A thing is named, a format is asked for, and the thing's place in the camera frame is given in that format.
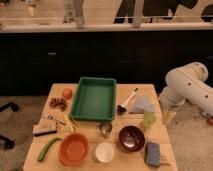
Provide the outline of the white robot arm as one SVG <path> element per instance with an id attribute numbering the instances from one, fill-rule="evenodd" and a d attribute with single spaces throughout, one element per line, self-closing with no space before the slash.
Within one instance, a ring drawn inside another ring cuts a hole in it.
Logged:
<path id="1" fill-rule="evenodd" d="M 160 93 L 160 103 L 166 109 L 180 108 L 188 99 L 213 117 L 213 87 L 205 83 L 207 78 L 208 69 L 200 62 L 170 70 L 165 76 L 166 86 Z"/>

